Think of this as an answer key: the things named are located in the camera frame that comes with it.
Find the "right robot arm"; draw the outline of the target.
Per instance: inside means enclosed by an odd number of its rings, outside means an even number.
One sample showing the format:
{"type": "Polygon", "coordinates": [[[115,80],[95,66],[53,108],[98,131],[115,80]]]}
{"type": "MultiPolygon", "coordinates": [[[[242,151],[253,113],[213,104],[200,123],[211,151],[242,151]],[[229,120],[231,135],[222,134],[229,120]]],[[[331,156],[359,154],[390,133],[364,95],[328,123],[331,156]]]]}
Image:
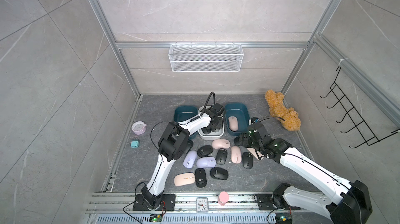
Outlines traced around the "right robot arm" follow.
{"type": "Polygon", "coordinates": [[[373,212],[368,187],[351,182],[318,165],[289,142],[274,139],[256,119],[234,140],[235,145],[253,148],[261,156],[291,169],[320,190],[313,193],[282,183],[272,193],[276,209],[299,207],[330,219],[335,224],[364,224],[373,212]]]}

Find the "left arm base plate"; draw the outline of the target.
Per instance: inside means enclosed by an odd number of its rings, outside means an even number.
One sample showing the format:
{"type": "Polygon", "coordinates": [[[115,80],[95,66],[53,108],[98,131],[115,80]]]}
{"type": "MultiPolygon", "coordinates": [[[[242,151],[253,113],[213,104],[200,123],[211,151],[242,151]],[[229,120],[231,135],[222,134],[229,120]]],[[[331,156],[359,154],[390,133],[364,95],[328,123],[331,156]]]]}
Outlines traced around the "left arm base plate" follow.
{"type": "Polygon", "coordinates": [[[155,207],[151,207],[151,205],[144,199],[143,195],[139,194],[136,196],[135,201],[133,202],[133,211],[147,211],[147,210],[166,210],[173,211],[175,210],[176,205],[176,195],[175,194],[163,194],[161,196],[160,202],[156,203],[155,207]]]}

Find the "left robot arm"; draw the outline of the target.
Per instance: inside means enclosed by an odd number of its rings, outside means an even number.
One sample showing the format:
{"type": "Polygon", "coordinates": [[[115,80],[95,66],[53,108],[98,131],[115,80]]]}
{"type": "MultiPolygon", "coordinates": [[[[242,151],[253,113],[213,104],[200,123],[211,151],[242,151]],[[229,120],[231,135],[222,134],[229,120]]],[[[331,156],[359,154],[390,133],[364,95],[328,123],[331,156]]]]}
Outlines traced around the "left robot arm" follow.
{"type": "Polygon", "coordinates": [[[203,128],[214,128],[224,110],[224,106],[216,102],[215,93],[212,91],[202,111],[196,116],[183,122],[171,121],[167,124],[156,145],[158,148],[156,167],[150,181],[141,189],[139,195],[146,208],[156,210],[160,206],[170,170],[175,161],[184,154],[189,136],[203,128]]]}

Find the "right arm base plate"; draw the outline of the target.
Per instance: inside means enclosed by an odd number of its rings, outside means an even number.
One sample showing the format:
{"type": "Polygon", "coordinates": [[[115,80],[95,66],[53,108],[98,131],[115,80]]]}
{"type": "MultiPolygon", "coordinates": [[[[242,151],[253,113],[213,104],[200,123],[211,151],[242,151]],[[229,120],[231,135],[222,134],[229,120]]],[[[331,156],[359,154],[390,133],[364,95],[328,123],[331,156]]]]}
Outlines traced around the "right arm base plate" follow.
{"type": "Polygon", "coordinates": [[[272,193],[255,194],[254,200],[259,210],[301,210],[300,207],[290,206],[284,199],[277,200],[272,193]]]}

